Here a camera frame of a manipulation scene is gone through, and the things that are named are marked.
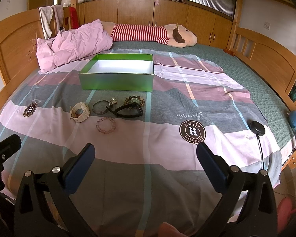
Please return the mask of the silver metal bangle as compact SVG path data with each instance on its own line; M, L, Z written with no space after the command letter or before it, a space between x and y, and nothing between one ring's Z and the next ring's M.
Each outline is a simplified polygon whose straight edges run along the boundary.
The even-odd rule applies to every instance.
M99 100L92 106L92 111L97 115L103 115L108 112L110 103L107 100Z

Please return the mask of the black wrist watch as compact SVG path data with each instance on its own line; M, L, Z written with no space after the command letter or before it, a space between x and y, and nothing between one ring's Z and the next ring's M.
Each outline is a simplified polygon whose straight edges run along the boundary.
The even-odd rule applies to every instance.
M118 118L137 118L143 115L143 109L138 103L122 105L117 109L106 106L106 109Z

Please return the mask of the pink slipper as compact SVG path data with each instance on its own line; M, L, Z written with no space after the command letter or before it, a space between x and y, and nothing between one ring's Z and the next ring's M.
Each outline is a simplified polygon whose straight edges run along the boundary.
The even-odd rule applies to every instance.
M290 197L285 197L277 207L277 233L281 233L288 225L290 218L296 213Z

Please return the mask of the black round puck device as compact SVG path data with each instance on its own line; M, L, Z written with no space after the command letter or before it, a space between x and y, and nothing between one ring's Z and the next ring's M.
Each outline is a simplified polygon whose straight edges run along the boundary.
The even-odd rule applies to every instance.
M250 122L249 128L256 136L263 136L266 133L264 126L255 120Z

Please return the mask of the wooden headboard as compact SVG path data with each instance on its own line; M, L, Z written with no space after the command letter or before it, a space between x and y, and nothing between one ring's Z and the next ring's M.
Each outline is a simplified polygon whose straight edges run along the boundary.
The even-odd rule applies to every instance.
M38 9L0 21L0 110L19 85L36 69L36 41L43 38Z

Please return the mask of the green woven bed mat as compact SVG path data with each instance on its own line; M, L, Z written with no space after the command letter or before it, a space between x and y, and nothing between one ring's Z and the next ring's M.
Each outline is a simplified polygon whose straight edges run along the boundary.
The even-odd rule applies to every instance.
M174 48L156 42L115 42L111 49L114 51L128 49L170 51L181 55L196 55L200 59L216 63L228 76L250 92L251 100L254 101L255 105L257 105L267 119L268 126L275 136L279 147L283 149L290 143L292 145L291 149L296 149L294 132L288 121L288 108L277 93L238 58L232 57L219 48L201 44L193 47Z

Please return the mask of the pink crumpled duvet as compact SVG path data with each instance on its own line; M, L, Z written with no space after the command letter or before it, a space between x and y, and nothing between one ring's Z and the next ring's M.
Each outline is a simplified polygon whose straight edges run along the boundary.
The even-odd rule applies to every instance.
M51 39L37 39L36 57L42 73L47 73L64 64L109 50L113 39L99 19L84 24L78 29L58 32Z

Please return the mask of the plaid pink grey bedsheet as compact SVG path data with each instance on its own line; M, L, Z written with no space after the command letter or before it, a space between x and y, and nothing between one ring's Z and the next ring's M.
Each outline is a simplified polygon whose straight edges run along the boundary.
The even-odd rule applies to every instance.
M154 52L151 92L142 92L143 115L118 118L94 112L76 123L70 107L117 99L132 92L84 90L78 73L84 61L35 73L22 83L0 114L0 141L12 134L21 149L4 164L4 194L15 198L23 174L62 166L87 144L95 159L71 199L101 236L153 236L168 222L193 234L220 195L196 157L204 141L213 153L245 172L265 169L276 186L280 148L250 92L216 63L196 55ZM251 132L261 123L265 135Z

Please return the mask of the white hanging garment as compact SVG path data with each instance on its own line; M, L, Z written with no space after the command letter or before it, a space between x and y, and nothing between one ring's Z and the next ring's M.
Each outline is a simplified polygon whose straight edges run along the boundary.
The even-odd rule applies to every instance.
M39 7L40 22L43 29L45 39L49 39L52 35L50 23L53 17L53 9L51 6Z

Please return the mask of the red chair back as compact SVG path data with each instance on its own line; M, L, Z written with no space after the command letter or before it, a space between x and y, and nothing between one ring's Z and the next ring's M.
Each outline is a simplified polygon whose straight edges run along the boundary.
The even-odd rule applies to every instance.
M74 7L69 7L70 12L70 27L78 29L80 27L77 10Z

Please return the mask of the green cardboard box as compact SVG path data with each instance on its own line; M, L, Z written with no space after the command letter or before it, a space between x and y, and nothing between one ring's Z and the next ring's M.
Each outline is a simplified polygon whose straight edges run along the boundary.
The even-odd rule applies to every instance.
M152 91L152 54L97 54L78 73L84 90Z

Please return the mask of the wooden footboard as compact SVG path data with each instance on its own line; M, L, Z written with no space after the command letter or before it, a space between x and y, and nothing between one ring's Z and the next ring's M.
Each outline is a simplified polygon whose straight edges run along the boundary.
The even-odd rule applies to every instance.
M296 99L289 97L296 84L296 56L286 47L258 32L234 27L227 48L273 88L290 111Z

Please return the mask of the striped plush dog toy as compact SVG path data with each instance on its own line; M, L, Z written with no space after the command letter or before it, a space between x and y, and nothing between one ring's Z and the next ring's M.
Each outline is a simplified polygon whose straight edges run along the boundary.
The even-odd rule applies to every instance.
M157 42L171 47L185 48L196 45L198 41L192 31L179 24L148 26L102 22L102 25L114 42Z

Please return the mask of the white wall socket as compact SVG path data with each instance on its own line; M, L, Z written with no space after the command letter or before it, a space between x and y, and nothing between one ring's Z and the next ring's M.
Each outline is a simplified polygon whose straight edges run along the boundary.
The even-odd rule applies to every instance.
M270 23L268 22L264 22L264 28L267 29L267 30L270 30Z

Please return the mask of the wooden wall cabinets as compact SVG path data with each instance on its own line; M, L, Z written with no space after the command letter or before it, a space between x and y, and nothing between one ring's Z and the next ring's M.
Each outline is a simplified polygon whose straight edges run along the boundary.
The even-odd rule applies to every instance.
M95 0L78 6L80 24L96 19L120 24L180 24L191 30L198 43L227 48L232 21L228 16L204 6L167 0Z

